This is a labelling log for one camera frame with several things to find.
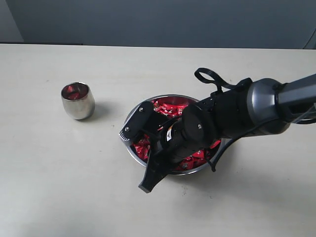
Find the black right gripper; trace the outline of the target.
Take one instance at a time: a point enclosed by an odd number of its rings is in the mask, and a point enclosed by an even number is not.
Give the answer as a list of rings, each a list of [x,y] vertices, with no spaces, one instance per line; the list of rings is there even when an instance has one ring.
[[[147,122],[150,154],[143,180],[138,185],[145,193],[164,179],[184,158],[212,145],[212,120],[182,117]]]

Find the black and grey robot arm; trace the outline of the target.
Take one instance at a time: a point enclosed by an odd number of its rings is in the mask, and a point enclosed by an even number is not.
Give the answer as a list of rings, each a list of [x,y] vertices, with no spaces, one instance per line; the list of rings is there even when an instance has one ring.
[[[245,79],[235,89],[188,105],[179,118],[163,125],[158,137],[151,140],[139,188],[151,192],[184,158],[217,140],[227,138],[231,145],[243,137],[280,134],[292,123],[315,121],[315,75],[290,83]]]

